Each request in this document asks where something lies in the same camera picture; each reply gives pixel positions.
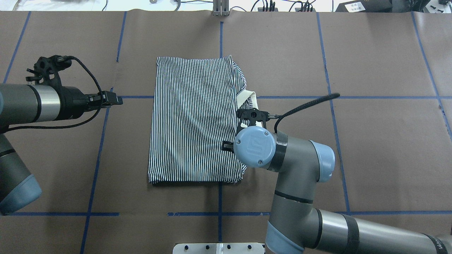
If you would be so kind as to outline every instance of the electrical cable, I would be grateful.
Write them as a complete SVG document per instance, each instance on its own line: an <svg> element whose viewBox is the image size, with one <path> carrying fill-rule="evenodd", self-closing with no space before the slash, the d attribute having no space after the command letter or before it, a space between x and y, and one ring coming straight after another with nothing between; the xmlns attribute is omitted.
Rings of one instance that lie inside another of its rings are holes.
<svg viewBox="0 0 452 254"><path fill-rule="evenodd" d="M99 92L100 93L102 92L102 89L100 88L99 83L97 82L97 79L94 77L94 75L91 73L91 71L89 71L88 68L82 63L82 61L80 61L80 59L78 59L75 56L68 56L67 59L75 60L76 62L78 62L80 64L80 66L93 79L93 81L96 84L96 87L99 90ZM85 120L83 122L80 122L80 123L77 123L77 124L71 124L71 125L65 125L65 126L17 126L17 127L8 128L8 129L6 129L5 132L20 130L20 129L68 129L68 128L74 128L74 127L78 127L80 125L84 125L85 123L88 123L91 120L93 120L99 114L101 108L102 108L102 105L99 106L99 108L96 110L96 112L94 113L93 116L91 116L87 120Z"/></svg>
<svg viewBox="0 0 452 254"><path fill-rule="evenodd" d="M303 7L303 2L301 2L301 1L295 1L295 2L293 2L292 6L290 6L289 12L292 10L293 6L294 6L296 3L301 3L301 7Z"/></svg>
<svg viewBox="0 0 452 254"><path fill-rule="evenodd" d="M259 2L260 0L257 0L254 2L253 7L251 7L251 11L253 11L254 7L256 6L256 4Z"/></svg>
<svg viewBox="0 0 452 254"><path fill-rule="evenodd" d="M193 2L213 3L213 1L204 1L204 0L184 1L184 2L181 2L181 3L193 3Z"/></svg>
<svg viewBox="0 0 452 254"><path fill-rule="evenodd" d="M104 11L105 8L107 8L107 5L108 5L108 0L107 0L107 2L105 3L105 6L104 6L104 8L102 9L102 11Z"/></svg>
<svg viewBox="0 0 452 254"><path fill-rule="evenodd" d="M308 102L308 103L305 103L305 104L303 104L303 105L301 105L301 106L298 106L298 107L296 107L296 108L294 108L294 109L288 111L287 113L285 113L285 114L279 116L279 117L278 117L278 120L277 120L276 123L275 123L275 127L274 127L275 133L278 133L278 124L279 124L279 122L280 122L284 117L290 116L290 115L292 115L292 114L294 114L294 113L296 113L296 112L298 112L298 111L300 111L300 110L302 110L302 109L306 109L306 108L312 107L312 106L317 105L317 104L319 104L319 103L322 103L322 102L324 102L324 101L328 101L328 100L335 99L335 98L337 98L337 97L339 97L339 96L340 96L340 94L338 94L338 93L330 94L330 95L327 95L327 96L323 96L323 97L320 97L320 98L315 99L315 100L313 100L313 101L310 101L310 102Z"/></svg>
<svg viewBox="0 0 452 254"><path fill-rule="evenodd" d="M243 8L242 8L242 7L240 7L240 6L234 6L234 7L231 7L231 9L234 9L234 8L240 8L240 9L242 9L242 10L246 11L245 9L243 9Z"/></svg>

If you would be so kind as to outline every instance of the black tape band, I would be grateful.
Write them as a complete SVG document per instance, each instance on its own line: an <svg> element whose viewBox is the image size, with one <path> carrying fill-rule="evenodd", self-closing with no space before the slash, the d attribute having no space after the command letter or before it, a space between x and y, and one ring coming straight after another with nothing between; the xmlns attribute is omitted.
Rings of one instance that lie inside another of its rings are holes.
<svg viewBox="0 0 452 254"><path fill-rule="evenodd" d="M317 248L317 246L319 246L320 243L320 237L322 236L322 231L323 231L323 219L322 219L322 213L320 212L319 209L317 210L317 214L319 215L319 232L317 233L317 239L315 240L314 246L312 247L313 249Z"/></svg>
<svg viewBox="0 0 452 254"><path fill-rule="evenodd" d="M32 122L36 122L39 117L41 116L41 111L42 111L42 101L41 101L41 96L39 95L38 91L32 86L32 85L28 85L31 90L33 90L34 95L36 95L36 100L38 101L38 111L36 112L36 116L34 117Z"/></svg>
<svg viewBox="0 0 452 254"><path fill-rule="evenodd" d="M284 132L278 132L276 135L276 150L273 156L272 162L270 163L269 170L278 172L283 165L284 157L286 156L287 149L287 134Z"/></svg>
<svg viewBox="0 0 452 254"><path fill-rule="evenodd" d="M306 203L306 204L312 204L314 202L314 200L311 200L311 199L294 197L294 196L288 195L286 193L282 193L282 192L277 191L277 190L275 190L275 195L283 197L283 198L287 198L287 199L290 199L290 200L293 200L293 201Z"/></svg>
<svg viewBox="0 0 452 254"><path fill-rule="evenodd" d="M8 155L8 154L15 153L15 152L16 152L16 150L14 150L14 149L9 149L9 150L6 150L6 151L1 152L1 153L0 153L0 157L3 157L3 156Z"/></svg>
<svg viewBox="0 0 452 254"><path fill-rule="evenodd" d="M356 254L359 247L359 228L355 218L343 214L348 227L347 246L342 254Z"/></svg>
<svg viewBox="0 0 452 254"><path fill-rule="evenodd" d="M437 254L448 254L446 246L444 246L443 242L440 239L438 239L434 236L431 236L431 235L427 235L427 234L424 234L424 235L426 235L428 238L430 238L430 240L433 242L433 245L435 245Z"/></svg>

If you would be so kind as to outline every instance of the blue tape grid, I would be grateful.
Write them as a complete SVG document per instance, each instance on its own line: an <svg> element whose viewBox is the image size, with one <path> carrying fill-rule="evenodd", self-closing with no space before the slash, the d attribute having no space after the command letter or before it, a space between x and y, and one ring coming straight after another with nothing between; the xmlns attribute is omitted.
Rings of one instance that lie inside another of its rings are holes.
<svg viewBox="0 0 452 254"><path fill-rule="evenodd" d="M5 78L3 79L3 83L6 83L9 76L9 71L11 71L11 67L13 66L14 59L16 58L17 51L19 50L20 42L22 41L22 37L24 36L25 29L27 28L28 21L30 20L31 11L28 12L27 18L25 19L24 27L22 27L22 32L20 33L19 40L17 41L16 48L14 49L13 56L11 57L11 61L9 62L8 69L6 70Z"/></svg>
<svg viewBox="0 0 452 254"><path fill-rule="evenodd" d="M28 21L30 19L30 15L31 15L31 12L28 12L26 20L24 22L24 26L23 26L21 34L20 34L20 37L19 37L16 47L14 49L14 53L11 57L11 61L8 66L8 70L3 79L3 83L6 83L6 81L8 80L10 70L12 68L15 56L19 49L20 43L22 41L22 37L24 35ZM126 16L127 16L127 12L124 12L122 28L121 28L121 35L120 35L120 39L119 39L119 43L118 43L118 54L117 54L116 62L119 61L119 55L120 55L120 51L121 51L121 44L122 44L122 37L123 37L124 27L125 27L125 22L126 22ZM419 37L419 31L418 31L416 19L415 19L413 12L411 13L411 16L412 16L412 20L413 20L415 34L418 39L419 47L422 52L422 56L424 58L425 65L428 70L428 74L429 74L430 80L432 82L432 86L434 88L436 96L341 96L338 99L436 99L436 100L438 100L439 106L443 110L443 105L442 105L441 100L442 99L452 99L452 96L440 96L439 95L438 88L436 86L436 82L433 78L433 74L431 72L430 65L429 65L427 57L425 55L422 41ZM318 29L319 29L320 47L322 50L322 57L323 57L323 63L324 63L324 69L325 69L325 79L326 79L326 82L328 85L327 86L328 93L331 94L330 79L329 79L327 65L326 65L325 48L324 48L324 44L323 44L323 37L322 37L322 31L321 31L321 25L320 25L320 16L318 13L317 13L317 23L318 23ZM223 24L224 24L223 22L220 22L220 57L223 57ZM126 95L126 96L122 96L122 97L123 97L123 99L153 99L154 98L154 96L147 96L147 95ZM313 95L313 96L259 96L258 98L259 99L316 99L319 97L321 97L321 96L320 95ZM346 209L347 209L346 211L336 212L336 213L349 214L349 215L354 215L354 216L356 216L356 215L449 215L449 214L452 214L452 211L447 211L447 210L446 211L369 211L369 212L367 212L367 211L361 211L361 212L350 211L349 204L348 204L347 186L346 186L345 175L344 175L344 166L342 163L341 152L340 152L339 135L337 132L337 125L336 125L336 120L335 120L335 115L334 115L334 107L333 107L332 101L330 101L330 108L331 108L332 120L333 120L333 125L334 125L336 145L337 145L338 152L339 152L339 158L341 160L340 164L341 164L341 172L343 174L344 198L346 201ZM447 119L447 116L446 116L444 110L442 113L443 113L444 123L448 130L449 137L452 141L452 131L450 129L449 121ZM97 175L98 175L99 165L100 165L100 156L102 153L103 142L104 142L104 137L105 137L105 128L106 128L106 124L107 124L107 120L108 120L108 114L109 114L109 109L107 109L107 112L105 114L101 142L99 145L99 153L98 153L98 158L97 158L97 162L96 162L96 169L94 172L94 179L93 179L93 184L91 187L91 195L90 195L90 199L89 199L88 211L87 212L16 212L11 215L11 216L85 216L86 217L85 230L84 230L84 235L83 235L83 240L82 240L82 246L80 248L80 253L83 253L84 249L85 249L86 237L87 237L87 232L88 232L88 227L89 227L89 218L91 216L119 216L120 215L119 213L115 213L115 212L91 212L93 199L94 199L94 191L95 191L95 186L96 186L96 181L97 181ZM222 183L220 182L220 183L218 183L218 212L169 212L167 215L168 216L218 216L218 241L222 242L222 235L221 235L222 216L269 216L270 212L223 212L222 211Z"/></svg>
<svg viewBox="0 0 452 254"><path fill-rule="evenodd" d="M329 74L328 74L328 69L327 69L327 65L326 65L326 57L325 57L325 47L324 47L324 43L323 43L323 36L322 36L322 29L321 29L321 25L320 25L320 16L319 13L316 14L317 15L317 25L318 25L318 30L319 30L319 39L320 39L320 47L321 47L321 51L322 51L322 57L323 57L323 64L324 64L324 69L325 69L325 79L327 82L327 90L328 93L331 94L331 85L330 85L330 78L329 78ZM414 15L412 13L412 17L413 17L413 24L414 24L414 28L416 30L416 36L418 38L418 42L419 42L419 46L421 48L421 52L423 54L424 57L424 61L425 64L427 66L429 75L430 75L430 79L432 81L433 87L435 89L435 93L436 96L341 96L337 99L437 99L438 102L440 103L441 108L443 108L442 103L441 103L441 99L452 99L452 96L439 96L438 93L438 89L436 87L436 83L433 79L433 75L432 72L430 70L427 58L425 56L424 53L424 48L422 46L421 40L419 38L419 32L417 30L417 25L416 25L416 21L414 19ZM220 57L222 57L223 54L223 22L221 22L220 24ZM308 96L259 96L258 99L317 99L321 97L321 95L308 95ZM142 99L142 98L154 98L153 96L124 96L124 98L130 98L130 99ZM452 211L449 210L445 210L445 211L350 211L350 205L348 202L348 193L347 193L347 184L345 182L345 174L344 174L344 165L342 163L342 153L340 151L340 142L339 142L339 134L338 134L338 130L337 130L337 124L336 124L336 117L335 117L335 113L334 113L334 105L333 105L333 101L330 101L330 109L331 109L331 116L332 116L332 121L333 121L333 126L334 126L334 134L335 134L335 139L336 139L336 145L338 148L338 153L339 153L339 159L340 159L340 169L341 169L341 173L343 174L343 189L344 189L344 199L345 199L345 203L346 203L346 211L342 211L342 212L336 212L339 214L347 214L347 215L352 215L352 216L356 216L356 215L449 215L452 214ZM444 121L445 124L447 126L447 130L449 132L449 136L451 138L452 141L452 132L450 130L449 127L449 123L447 120L447 117L444 113L443 110L443 117L444 117ZM219 184L219 204L218 204L218 212L168 212L168 216L218 216L219 218L221 216L269 216L270 212L222 212L222 207L221 207L221 197L222 197L222 191L221 191L221 185ZM219 220L219 239L221 238L221 223Z"/></svg>
<svg viewBox="0 0 452 254"><path fill-rule="evenodd" d="M117 61L118 61L119 52L121 49L121 41L122 41L122 35L124 33L126 14L127 14L127 12L124 12L124 17L123 17L123 22L122 22L122 30L121 30L121 35L120 35L119 44L118 44ZM6 83L8 81L9 73L11 71L12 65L14 63L14 59L16 57L16 54L17 54L20 44L22 42L22 38L24 36L25 29L27 28L28 22L30 20L30 16L31 16L31 11L28 12L27 17L25 19L24 26L22 27L22 31L20 33L19 39L17 41L16 47L15 47L13 55L11 57L11 61L9 62L9 66L6 71L5 77L3 79L3 83ZM85 216L86 217L85 229L84 229L84 233L83 233L82 244L80 247L81 254L84 253L84 249L85 249L85 243L86 243L86 237L87 237L87 233L88 233L90 217L92 217L92 216L119 216L118 212L92 212L94 191L96 188L96 181L97 181L97 176L98 176L98 172L99 172L100 157L101 157L102 148L104 145L105 128L107 126L108 114L109 114L109 108L106 110L106 113L105 113L104 125L102 128L102 136L100 139L99 151L98 151L98 156L97 156L97 161L96 161L96 168L94 171L93 184L91 186L91 194L90 194L90 198L89 198L88 211L87 212L15 212L10 215L10 216Z"/></svg>

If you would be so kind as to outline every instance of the metal bracket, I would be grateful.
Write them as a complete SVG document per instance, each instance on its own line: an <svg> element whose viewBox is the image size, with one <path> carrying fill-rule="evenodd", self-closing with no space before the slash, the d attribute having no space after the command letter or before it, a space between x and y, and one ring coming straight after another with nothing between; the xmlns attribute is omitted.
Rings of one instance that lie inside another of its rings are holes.
<svg viewBox="0 0 452 254"><path fill-rule="evenodd" d="M260 243L177 244L173 254L265 254Z"/></svg>
<svg viewBox="0 0 452 254"><path fill-rule="evenodd" d="M213 16L229 16L229 0L213 0Z"/></svg>

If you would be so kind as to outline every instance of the striped bag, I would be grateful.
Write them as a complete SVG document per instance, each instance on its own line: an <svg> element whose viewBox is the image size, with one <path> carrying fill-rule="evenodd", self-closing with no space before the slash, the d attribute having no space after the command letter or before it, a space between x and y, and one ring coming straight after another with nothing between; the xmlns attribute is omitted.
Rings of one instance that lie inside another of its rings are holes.
<svg viewBox="0 0 452 254"><path fill-rule="evenodd" d="M158 57L149 182L241 180L246 166L221 143L234 140L238 108L257 108L255 93L245 88L231 56Z"/></svg>

